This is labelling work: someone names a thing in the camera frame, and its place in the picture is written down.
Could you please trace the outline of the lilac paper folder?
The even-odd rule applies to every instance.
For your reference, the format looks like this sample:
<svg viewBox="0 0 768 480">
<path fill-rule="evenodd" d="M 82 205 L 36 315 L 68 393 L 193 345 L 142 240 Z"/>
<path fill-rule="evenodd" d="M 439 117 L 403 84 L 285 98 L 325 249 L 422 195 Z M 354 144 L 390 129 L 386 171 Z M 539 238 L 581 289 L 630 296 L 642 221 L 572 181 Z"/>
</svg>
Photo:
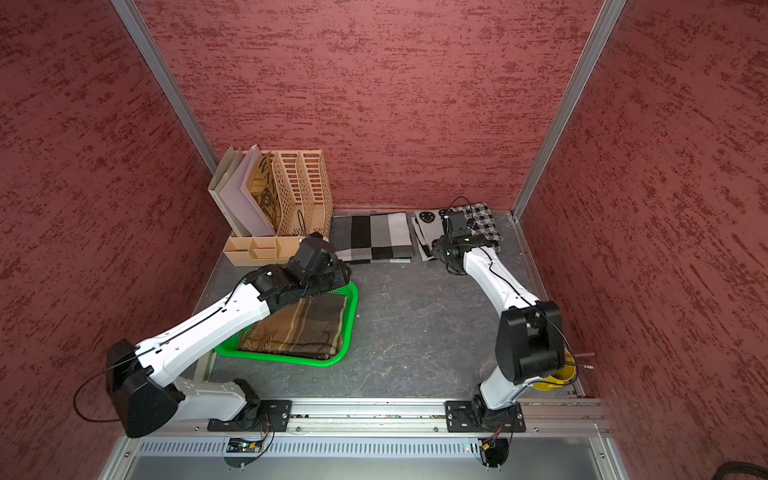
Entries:
<svg viewBox="0 0 768 480">
<path fill-rule="evenodd" d="M 268 237 L 276 234 L 267 218 L 262 214 L 255 200 L 248 192 L 246 186 L 246 177 L 250 168 L 254 165 L 256 156 L 261 153 L 257 145 L 251 146 L 245 152 L 245 158 L 242 160 L 232 183 L 233 194 L 239 200 L 238 206 L 233 206 L 237 217 L 243 222 L 250 232 L 249 237 Z"/>
</svg>

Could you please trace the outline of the brown patterned booklet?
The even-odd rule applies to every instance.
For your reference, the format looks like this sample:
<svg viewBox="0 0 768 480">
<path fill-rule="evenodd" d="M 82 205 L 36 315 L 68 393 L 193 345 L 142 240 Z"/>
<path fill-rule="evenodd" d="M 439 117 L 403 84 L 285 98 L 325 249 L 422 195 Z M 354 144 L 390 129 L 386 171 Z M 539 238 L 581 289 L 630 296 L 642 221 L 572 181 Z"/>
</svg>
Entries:
<svg viewBox="0 0 768 480">
<path fill-rule="evenodd" d="M 262 214 L 278 232 L 282 211 L 270 153 L 259 153 L 246 177 L 248 192 Z"/>
</svg>

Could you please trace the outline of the beige plastic file organizer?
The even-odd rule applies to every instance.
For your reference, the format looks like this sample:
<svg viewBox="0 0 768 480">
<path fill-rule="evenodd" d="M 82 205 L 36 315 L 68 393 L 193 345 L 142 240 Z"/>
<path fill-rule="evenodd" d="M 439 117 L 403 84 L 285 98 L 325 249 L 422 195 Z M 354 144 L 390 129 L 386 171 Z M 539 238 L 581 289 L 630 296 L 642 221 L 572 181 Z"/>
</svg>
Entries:
<svg viewBox="0 0 768 480">
<path fill-rule="evenodd" d="M 305 237 L 330 236 L 333 197 L 324 152 L 260 150 L 271 156 L 282 218 L 274 236 L 228 238 L 223 253 L 238 267 L 284 263 Z"/>
</svg>

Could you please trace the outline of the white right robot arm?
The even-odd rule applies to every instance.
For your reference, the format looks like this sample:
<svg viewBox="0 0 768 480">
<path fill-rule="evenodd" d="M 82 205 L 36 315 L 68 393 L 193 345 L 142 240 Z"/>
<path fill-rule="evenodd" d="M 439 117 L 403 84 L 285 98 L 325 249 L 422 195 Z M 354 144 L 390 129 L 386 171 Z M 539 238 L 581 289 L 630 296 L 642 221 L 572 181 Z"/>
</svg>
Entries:
<svg viewBox="0 0 768 480">
<path fill-rule="evenodd" d="M 448 272 L 471 277 L 499 315 L 497 366 L 478 388 L 480 412 L 506 411 L 536 385 L 562 388 L 574 383 L 578 367 L 569 361 L 572 348 L 560 308 L 523 287 L 485 237 L 445 234 L 435 242 L 433 256 Z"/>
</svg>

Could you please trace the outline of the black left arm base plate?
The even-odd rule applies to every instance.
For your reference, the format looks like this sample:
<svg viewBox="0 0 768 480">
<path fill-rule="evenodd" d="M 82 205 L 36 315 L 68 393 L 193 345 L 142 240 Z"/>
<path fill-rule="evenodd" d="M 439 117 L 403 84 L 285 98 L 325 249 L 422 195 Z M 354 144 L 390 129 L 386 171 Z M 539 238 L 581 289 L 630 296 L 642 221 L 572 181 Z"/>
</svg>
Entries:
<svg viewBox="0 0 768 480">
<path fill-rule="evenodd" d="M 290 400 L 261 400 L 249 402 L 232 420 L 210 419 L 209 432 L 277 432 L 287 429 L 293 402 Z"/>
</svg>

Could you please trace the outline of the aluminium corner post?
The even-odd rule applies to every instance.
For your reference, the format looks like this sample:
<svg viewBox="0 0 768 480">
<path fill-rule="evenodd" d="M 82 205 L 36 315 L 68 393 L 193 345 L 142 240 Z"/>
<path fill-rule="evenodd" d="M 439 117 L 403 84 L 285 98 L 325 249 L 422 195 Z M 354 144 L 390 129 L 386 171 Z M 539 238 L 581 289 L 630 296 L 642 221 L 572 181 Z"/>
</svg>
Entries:
<svg viewBox="0 0 768 480">
<path fill-rule="evenodd" d="M 626 0 L 603 2 L 541 147 L 511 210 L 515 221 L 519 222 L 522 219 L 626 3 Z"/>
<path fill-rule="evenodd" d="M 134 1 L 111 0 L 121 22 L 211 174 L 218 166 L 214 149 L 187 102 Z"/>
</svg>

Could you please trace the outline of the black white checkered knit scarf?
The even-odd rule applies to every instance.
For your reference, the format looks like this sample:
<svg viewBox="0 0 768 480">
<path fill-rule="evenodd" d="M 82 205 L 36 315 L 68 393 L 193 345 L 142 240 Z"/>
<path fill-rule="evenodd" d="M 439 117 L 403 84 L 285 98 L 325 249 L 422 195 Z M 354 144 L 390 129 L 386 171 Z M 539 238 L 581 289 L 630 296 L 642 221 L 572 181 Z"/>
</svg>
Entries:
<svg viewBox="0 0 768 480">
<path fill-rule="evenodd" d="M 473 235 L 484 236 L 500 252 L 502 236 L 499 233 L 489 206 L 475 203 L 464 206 L 453 206 L 440 210 L 417 211 L 411 217 L 411 223 L 416 234 L 419 252 L 423 261 L 434 260 L 432 249 L 434 243 L 444 234 L 442 218 L 450 212 L 462 212 L 467 220 L 467 226 Z"/>
</svg>

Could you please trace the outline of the brown plaid fringed scarf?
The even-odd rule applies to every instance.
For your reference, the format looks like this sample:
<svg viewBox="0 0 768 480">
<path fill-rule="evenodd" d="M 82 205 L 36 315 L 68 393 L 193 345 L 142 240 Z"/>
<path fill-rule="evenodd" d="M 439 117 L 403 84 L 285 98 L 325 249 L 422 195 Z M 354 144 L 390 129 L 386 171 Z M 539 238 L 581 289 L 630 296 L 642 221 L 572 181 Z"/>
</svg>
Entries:
<svg viewBox="0 0 768 480">
<path fill-rule="evenodd" d="M 324 294 L 302 298 L 252 325 L 238 341 L 238 350 L 329 360 L 343 346 L 347 298 Z"/>
</svg>

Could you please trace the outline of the yellow metal pencil cup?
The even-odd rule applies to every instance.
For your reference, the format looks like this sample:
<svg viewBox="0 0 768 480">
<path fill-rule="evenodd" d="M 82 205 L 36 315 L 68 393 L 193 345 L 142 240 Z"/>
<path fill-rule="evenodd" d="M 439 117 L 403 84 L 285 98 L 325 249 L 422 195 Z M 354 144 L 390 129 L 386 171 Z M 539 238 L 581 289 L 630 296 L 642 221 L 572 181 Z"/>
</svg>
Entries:
<svg viewBox="0 0 768 480">
<path fill-rule="evenodd" d="M 538 381 L 533 388 L 541 392 L 549 392 L 556 389 L 565 388 L 571 385 L 578 373 L 578 367 L 569 350 L 565 350 L 565 365 L 544 380 Z"/>
</svg>

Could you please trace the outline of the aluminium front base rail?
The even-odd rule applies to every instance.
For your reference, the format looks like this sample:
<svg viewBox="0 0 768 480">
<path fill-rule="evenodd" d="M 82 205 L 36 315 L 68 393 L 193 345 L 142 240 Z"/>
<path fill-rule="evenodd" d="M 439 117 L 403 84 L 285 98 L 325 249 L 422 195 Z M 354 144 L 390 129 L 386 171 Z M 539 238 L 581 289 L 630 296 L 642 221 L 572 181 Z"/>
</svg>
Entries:
<svg viewBox="0 0 768 480">
<path fill-rule="evenodd" d="M 294 398 L 285 432 L 275 432 L 271 449 L 243 470 L 267 460 L 392 459 L 468 460 L 480 465 L 478 440 L 499 434 L 451 433 L 441 398 Z M 556 441 L 573 440 L 586 450 L 600 479 L 626 479 L 613 432 L 598 399 L 523 398 L 518 400 L 524 433 L 511 433 L 509 458 L 500 468 L 530 460 L 537 466 L 567 469 L 572 461 L 555 453 Z M 103 479 L 126 479 L 143 460 L 168 460 L 150 477 L 166 478 L 194 460 L 223 459 L 229 438 L 258 440 L 264 433 L 209 432 L 202 421 L 172 424 L 142 439 L 120 439 L 101 473 Z"/>
</svg>

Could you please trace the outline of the green plastic basket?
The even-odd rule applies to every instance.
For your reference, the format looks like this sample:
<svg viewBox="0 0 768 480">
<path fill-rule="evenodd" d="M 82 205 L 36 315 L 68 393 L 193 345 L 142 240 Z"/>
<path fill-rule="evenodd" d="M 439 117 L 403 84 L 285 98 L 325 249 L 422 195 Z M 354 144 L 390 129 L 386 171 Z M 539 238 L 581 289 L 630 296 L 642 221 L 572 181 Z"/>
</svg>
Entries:
<svg viewBox="0 0 768 480">
<path fill-rule="evenodd" d="M 350 283 L 340 289 L 334 290 L 326 294 L 341 295 L 347 298 L 347 304 L 346 304 L 346 309 L 345 309 L 344 318 L 343 318 L 343 330 L 342 330 L 343 346 L 340 352 L 336 356 L 332 357 L 331 359 L 312 360 L 312 359 L 306 359 L 306 358 L 239 351 L 238 341 L 248 331 L 248 329 L 252 325 L 237 332 L 236 334 L 234 334 L 233 336 L 225 340 L 223 343 L 216 346 L 215 352 L 222 357 L 228 357 L 228 358 L 247 359 L 247 360 L 261 361 L 261 362 L 286 363 L 286 364 L 302 365 L 302 366 L 310 366 L 310 367 L 318 367 L 318 368 L 330 367 L 339 363 L 347 355 L 351 346 L 351 338 L 352 338 L 352 332 L 353 332 L 354 322 L 356 317 L 356 309 L 358 306 L 359 293 L 358 293 L 357 286 L 353 283 Z"/>
</svg>

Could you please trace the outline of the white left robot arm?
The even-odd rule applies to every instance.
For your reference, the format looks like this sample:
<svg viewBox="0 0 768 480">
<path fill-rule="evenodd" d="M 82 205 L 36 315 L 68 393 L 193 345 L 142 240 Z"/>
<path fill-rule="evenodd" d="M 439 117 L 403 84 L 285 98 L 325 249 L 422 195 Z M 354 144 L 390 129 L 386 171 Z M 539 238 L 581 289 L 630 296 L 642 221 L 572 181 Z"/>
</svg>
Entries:
<svg viewBox="0 0 768 480">
<path fill-rule="evenodd" d="M 245 274 L 222 299 L 166 332 L 137 345 L 113 344 L 99 375 L 126 436 L 141 438 L 187 420 L 257 427 L 261 400 L 247 381 L 190 381 L 182 373 L 241 330 L 303 298 L 342 288 L 350 278 L 350 267 L 340 260 L 315 269 L 294 261 L 270 264 Z"/>
</svg>

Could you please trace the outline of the right aluminium corner post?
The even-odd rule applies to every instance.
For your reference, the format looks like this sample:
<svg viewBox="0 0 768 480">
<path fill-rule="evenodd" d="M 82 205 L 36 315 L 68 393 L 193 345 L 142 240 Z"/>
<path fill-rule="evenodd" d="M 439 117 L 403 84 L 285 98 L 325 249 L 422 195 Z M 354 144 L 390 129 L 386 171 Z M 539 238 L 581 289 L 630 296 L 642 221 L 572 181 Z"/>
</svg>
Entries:
<svg viewBox="0 0 768 480">
<path fill-rule="evenodd" d="M 511 210 L 515 221 L 519 222 L 522 219 L 626 3 L 626 0 L 603 2 L 541 147 Z"/>
</svg>

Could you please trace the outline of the left aluminium corner post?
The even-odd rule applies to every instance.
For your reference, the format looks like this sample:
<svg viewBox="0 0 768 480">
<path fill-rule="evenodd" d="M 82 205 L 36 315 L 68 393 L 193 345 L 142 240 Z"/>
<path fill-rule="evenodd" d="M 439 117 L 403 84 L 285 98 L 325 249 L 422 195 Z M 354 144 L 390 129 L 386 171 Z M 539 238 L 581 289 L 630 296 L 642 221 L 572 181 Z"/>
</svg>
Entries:
<svg viewBox="0 0 768 480">
<path fill-rule="evenodd" d="M 134 1 L 111 0 L 121 22 L 211 174 L 218 166 L 214 149 L 187 102 Z"/>
</svg>

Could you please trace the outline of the grey black striped scarf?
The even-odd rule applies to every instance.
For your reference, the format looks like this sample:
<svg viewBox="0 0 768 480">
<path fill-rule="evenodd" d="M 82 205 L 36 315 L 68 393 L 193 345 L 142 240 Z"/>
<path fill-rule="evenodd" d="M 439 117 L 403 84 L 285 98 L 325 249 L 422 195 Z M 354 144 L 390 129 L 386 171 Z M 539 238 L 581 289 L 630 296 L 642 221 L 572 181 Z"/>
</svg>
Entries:
<svg viewBox="0 0 768 480">
<path fill-rule="evenodd" d="M 405 212 L 336 216 L 330 243 L 349 264 L 409 263 L 414 257 Z"/>
</svg>

